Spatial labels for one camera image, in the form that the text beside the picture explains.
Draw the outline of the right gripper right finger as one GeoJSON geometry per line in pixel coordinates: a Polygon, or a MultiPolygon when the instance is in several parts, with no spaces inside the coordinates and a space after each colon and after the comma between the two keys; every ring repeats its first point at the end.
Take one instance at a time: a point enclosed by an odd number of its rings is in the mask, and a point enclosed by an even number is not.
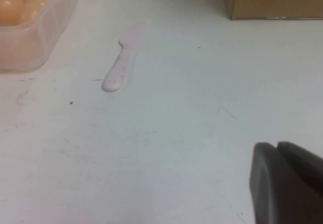
{"type": "Polygon", "coordinates": [[[291,142],[279,142],[277,150],[308,186],[322,191],[322,158],[291,142]]]}

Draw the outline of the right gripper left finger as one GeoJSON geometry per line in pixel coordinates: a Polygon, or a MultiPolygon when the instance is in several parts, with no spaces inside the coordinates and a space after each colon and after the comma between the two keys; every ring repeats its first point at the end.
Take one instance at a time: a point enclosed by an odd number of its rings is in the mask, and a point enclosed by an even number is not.
{"type": "Polygon", "coordinates": [[[308,186],[269,143],[257,143],[249,180],[256,223],[322,223],[322,191],[308,186]]]}

